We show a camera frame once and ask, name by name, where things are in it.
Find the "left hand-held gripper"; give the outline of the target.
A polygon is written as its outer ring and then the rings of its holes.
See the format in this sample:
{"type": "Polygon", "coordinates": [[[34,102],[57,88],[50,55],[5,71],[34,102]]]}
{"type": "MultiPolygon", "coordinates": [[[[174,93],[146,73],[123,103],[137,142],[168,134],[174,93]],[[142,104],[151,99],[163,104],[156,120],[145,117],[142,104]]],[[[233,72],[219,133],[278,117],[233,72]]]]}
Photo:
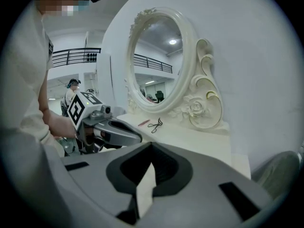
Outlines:
{"type": "Polygon", "coordinates": [[[113,118],[111,107],[90,92],[77,92],[67,113],[75,128],[76,138],[83,143],[87,152],[98,152],[103,148],[102,144],[94,143],[95,137],[87,134],[87,128],[106,132],[110,144],[114,146],[132,146],[143,140],[130,124],[113,118]]]}

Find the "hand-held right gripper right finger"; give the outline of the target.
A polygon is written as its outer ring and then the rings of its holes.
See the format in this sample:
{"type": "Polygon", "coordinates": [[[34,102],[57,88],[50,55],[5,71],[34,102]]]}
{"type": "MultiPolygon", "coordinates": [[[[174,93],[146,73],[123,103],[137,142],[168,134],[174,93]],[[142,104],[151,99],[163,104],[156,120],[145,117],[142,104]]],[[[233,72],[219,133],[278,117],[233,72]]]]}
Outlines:
{"type": "Polygon", "coordinates": [[[269,194],[224,162],[164,144],[187,159],[190,182],[176,195],[156,197],[142,228],[258,228],[277,207],[269,194]]]}

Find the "grey chair black frame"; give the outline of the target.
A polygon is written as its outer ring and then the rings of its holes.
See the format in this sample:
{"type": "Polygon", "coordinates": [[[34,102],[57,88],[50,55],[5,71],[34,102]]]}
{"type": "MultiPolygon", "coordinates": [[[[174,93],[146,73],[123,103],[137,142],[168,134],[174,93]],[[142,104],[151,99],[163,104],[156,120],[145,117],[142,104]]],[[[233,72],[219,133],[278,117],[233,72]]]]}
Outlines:
{"type": "Polygon", "coordinates": [[[275,200],[290,191],[299,175],[300,163],[299,156],[295,152],[281,152],[252,172],[251,180],[275,200]]]}

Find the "black metal railing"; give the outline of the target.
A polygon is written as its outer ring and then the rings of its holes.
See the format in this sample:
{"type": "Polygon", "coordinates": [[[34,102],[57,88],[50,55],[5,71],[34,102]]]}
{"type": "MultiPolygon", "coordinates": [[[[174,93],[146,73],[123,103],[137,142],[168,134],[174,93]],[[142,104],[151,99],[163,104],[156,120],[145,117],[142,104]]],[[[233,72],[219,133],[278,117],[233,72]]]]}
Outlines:
{"type": "Polygon", "coordinates": [[[84,47],[55,51],[52,56],[53,66],[62,67],[81,63],[95,63],[101,48],[84,47]]]}

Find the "person's left hand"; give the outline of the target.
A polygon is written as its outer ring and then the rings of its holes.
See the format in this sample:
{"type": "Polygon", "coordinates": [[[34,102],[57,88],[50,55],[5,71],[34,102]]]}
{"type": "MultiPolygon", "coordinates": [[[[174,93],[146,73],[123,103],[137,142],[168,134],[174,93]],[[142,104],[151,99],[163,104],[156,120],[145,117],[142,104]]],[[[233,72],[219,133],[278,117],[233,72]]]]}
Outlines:
{"type": "Polygon", "coordinates": [[[88,145],[102,147],[109,140],[109,134],[89,126],[85,127],[85,140],[88,145]]]}

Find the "oval mirror white ornate frame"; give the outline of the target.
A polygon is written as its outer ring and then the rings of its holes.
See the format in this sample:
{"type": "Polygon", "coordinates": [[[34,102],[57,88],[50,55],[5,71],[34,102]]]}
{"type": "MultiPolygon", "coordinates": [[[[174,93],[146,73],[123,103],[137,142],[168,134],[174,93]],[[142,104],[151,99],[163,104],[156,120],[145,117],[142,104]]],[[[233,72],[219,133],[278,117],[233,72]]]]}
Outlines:
{"type": "Polygon", "coordinates": [[[223,121],[222,98],[211,72],[213,65],[211,43],[207,39],[199,39],[189,20],[180,12],[166,7],[139,12],[131,25],[126,48],[128,112],[161,118],[197,131],[228,135],[229,125],[223,121]],[[172,92],[155,104],[140,93],[135,80],[134,53],[140,34],[161,17],[172,19],[180,30],[183,55],[172,92]]]}

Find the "person's left forearm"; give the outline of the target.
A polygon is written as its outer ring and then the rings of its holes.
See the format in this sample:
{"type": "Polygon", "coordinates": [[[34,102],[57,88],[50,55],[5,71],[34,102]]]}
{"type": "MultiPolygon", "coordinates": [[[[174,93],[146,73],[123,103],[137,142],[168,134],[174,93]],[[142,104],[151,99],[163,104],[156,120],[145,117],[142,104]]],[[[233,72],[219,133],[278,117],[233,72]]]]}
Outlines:
{"type": "Polygon", "coordinates": [[[39,97],[39,110],[43,113],[43,121],[49,126],[53,136],[75,138],[76,132],[71,120],[68,117],[60,116],[49,109],[47,99],[47,75],[41,86],[39,97]]]}

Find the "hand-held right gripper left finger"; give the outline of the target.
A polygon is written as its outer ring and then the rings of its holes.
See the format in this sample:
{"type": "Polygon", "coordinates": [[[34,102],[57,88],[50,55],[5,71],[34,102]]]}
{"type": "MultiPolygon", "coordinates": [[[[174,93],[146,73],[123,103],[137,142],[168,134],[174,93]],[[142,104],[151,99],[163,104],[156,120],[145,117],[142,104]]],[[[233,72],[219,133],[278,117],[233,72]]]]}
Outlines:
{"type": "Polygon", "coordinates": [[[45,147],[52,178],[68,209],[69,228],[147,228],[140,222],[130,225],[117,218],[128,209],[132,196],[118,192],[106,176],[112,160],[138,147],[64,158],[45,147]]]}

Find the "black eyelash curler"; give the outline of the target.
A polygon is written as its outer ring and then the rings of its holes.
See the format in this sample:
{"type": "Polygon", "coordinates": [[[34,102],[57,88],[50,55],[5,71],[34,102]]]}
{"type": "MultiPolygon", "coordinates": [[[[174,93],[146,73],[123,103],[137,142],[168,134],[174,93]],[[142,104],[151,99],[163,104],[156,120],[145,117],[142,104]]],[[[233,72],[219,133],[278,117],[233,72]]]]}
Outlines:
{"type": "Polygon", "coordinates": [[[162,126],[163,122],[161,121],[161,118],[158,118],[158,122],[156,124],[148,124],[148,128],[153,128],[151,133],[156,133],[157,132],[157,128],[162,126]]]}

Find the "white ornate dressing table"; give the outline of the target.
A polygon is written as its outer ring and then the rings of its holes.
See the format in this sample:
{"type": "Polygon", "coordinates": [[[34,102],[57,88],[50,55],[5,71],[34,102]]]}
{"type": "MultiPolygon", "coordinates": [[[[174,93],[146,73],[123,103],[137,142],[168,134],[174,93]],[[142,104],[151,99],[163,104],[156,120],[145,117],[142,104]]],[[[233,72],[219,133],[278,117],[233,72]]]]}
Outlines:
{"type": "Polygon", "coordinates": [[[199,132],[170,124],[165,120],[162,120],[163,125],[157,128],[156,133],[151,133],[153,128],[148,128],[148,124],[157,123],[157,119],[134,114],[123,114],[117,118],[136,128],[145,142],[160,142],[211,156],[226,163],[248,179],[251,178],[248,157],[232,153],[230,137],[227,135],[199,132]],[[147,119],[150,119],[148,123],[138,126],[147,119]]]}

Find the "person's grey shirt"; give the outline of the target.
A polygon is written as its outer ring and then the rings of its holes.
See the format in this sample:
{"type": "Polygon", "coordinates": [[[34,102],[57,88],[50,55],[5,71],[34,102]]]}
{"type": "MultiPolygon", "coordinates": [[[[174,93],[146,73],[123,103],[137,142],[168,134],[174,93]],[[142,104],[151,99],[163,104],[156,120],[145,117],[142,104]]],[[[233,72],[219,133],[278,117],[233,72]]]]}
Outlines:
{"type": "Polygon", "coordinates": [[[19,199],[20,221],[36,228],[67,228],[68,210],[47,153],[64,151],[44,121],[43,86],[52,67],[52,42],[35,2],[15,22],[0,58],[0,167],[19,199]]]}

